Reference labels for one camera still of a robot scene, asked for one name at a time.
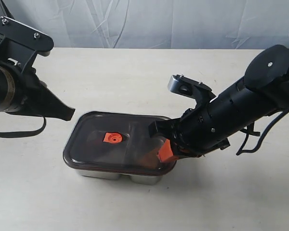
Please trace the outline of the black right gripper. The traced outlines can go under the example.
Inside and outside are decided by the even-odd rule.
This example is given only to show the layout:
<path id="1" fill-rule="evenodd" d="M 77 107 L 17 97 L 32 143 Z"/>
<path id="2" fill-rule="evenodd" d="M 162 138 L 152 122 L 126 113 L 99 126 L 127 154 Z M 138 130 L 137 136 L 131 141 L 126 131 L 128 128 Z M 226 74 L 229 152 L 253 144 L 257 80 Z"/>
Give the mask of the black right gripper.
<path id="1" fill-rule="evenodd" d="M 157 154 L 161 163 L 199 158 L 230 146 L 229 140 L 218 133 L 207 107 L 188 109 L 180 118 L 156 120 L 148 126 L 148 132 L 150 137 L 166 138 Z"/>

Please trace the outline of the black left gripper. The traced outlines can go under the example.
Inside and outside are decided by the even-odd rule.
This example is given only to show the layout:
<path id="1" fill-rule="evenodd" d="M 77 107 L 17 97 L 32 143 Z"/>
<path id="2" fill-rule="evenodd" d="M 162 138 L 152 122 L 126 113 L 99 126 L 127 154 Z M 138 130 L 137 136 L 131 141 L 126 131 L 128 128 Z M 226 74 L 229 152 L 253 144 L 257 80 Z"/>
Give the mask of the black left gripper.
<path id="1" fill-rule="evenodd" d="M 70 121 L 75 109 L 63 103 L 30 68 L 21 73 L 18 67 L 5 68 L 14 78 L 15 93 L 11 105 L 4 111 L 18 116 L 44 116 Z"/>

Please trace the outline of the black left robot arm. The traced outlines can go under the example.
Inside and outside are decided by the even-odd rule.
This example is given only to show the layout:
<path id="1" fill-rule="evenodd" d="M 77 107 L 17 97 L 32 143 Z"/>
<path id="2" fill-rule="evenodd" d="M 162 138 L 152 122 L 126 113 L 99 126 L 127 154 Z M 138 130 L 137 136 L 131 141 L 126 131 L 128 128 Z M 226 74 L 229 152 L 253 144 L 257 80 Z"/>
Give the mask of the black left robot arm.
<path id="1" fill-rule="evenodd" d="M 17 66 L 0 62 L 0 112 L 70 121 L 75 109 L 55 96 L 33 70 L 23 75 Z"/>

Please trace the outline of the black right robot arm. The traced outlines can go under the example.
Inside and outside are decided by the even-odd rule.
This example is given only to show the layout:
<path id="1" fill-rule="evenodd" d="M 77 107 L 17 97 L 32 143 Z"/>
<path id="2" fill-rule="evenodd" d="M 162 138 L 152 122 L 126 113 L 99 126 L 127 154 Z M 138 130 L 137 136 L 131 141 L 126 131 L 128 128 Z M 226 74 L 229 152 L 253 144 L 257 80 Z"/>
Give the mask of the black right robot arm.
<path id="1" fill-rule="evenodd" d="M 165 144 L 158 151 L 161 162 L 201 157 L 230 146 L 228 138 L 236 132 L 258 137 L 260 148 L 268 131 L 254 130 L 254 123 L 264 116 L 289 113 L 289 48 L 272 46 L 259 53 L 245 74 L 219 95 L 207 85 L 173 75 L 168 89 L 196 101 L 179 118 L 150 124 L 150 136 L 162 136 Z"/>

